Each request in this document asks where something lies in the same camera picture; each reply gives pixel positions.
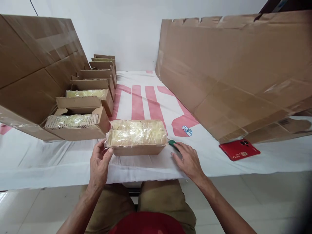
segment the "red phone case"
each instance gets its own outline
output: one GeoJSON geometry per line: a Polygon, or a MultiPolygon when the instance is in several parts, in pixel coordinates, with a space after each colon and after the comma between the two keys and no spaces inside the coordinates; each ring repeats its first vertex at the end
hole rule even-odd
{"type": "Polygon", "coordinates": [[[237,161],[239,159],[244,159],[261,153],[249,141],[245,139],[221,144],[219,145],[219,147],[232,161],[237,161]]]}

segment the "khaki shorts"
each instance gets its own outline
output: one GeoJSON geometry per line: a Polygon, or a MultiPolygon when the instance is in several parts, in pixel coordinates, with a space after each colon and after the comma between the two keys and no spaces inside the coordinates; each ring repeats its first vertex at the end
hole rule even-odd
{"type": "MultiPolygon", "coordinates": [[[[178,180],[147,181],[141,186],[138,212],[170,215],[180,222],[186,234],[195,233],[196,217],[186,204],[178,180]]],[[[95,206],[85,233],[108,233],[122,218],[135,212],[128,189],[122,184],[106,185],[95,206]]]]}

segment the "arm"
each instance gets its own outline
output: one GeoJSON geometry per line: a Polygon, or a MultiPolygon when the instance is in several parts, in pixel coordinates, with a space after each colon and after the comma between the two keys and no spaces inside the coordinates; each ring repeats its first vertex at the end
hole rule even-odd
{"type": "Polygon", "coordinates": [[[57,234],[85,233],[95,205],[107,181],[108,164],[113,155],[113,149],[104,150],[104,141],[94,146],[90,159],[90,181],[85,193],[68,216],[57,234]]]}
{"type": "Polygon", "coordinates": [[[172,157],[178,167],[201,190],[217,216],[224,232],[226,234],[256,234],[252,227],[224,199],[211,180],[205,176],[196,150],[181,142],[177,142],[175,146],[182,154],[182,160],[175,153],[171,153],[172,157]]]}

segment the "white wall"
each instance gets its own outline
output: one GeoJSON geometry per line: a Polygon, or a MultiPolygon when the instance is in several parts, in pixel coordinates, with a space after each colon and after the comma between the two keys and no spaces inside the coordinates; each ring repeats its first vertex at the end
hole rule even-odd
{"type": "Polygon", "coordinates": [[[0,0],[0,14],[36,15],[29,0],[0,0]]]}
{"type": "MultiPolygon", "coordinates": [[[[89,60],[94,53],[115,55],[118,70],[137,71],[155,69],[162,19],[258,13],[266,0],[32,0],[32,3],[39,16],[71,18],[89,60]]],[[[14,7],[20,9],[13,14],[24,14],[24,4],[14,7]]]]}

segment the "right hand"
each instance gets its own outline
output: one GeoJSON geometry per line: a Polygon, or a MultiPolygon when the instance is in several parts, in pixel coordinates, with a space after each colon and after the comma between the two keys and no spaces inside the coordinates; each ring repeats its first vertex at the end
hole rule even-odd
{"type": "Polygon", "coordinates": [[[198,155],[196,150],[191,146],[177,142],[174,144],[182,154],[182,159],[177,154],[171,153],[177,166],[192,180],[205,178],[205,174],[202,171],[202,167],[199,163],[198,155]]]}

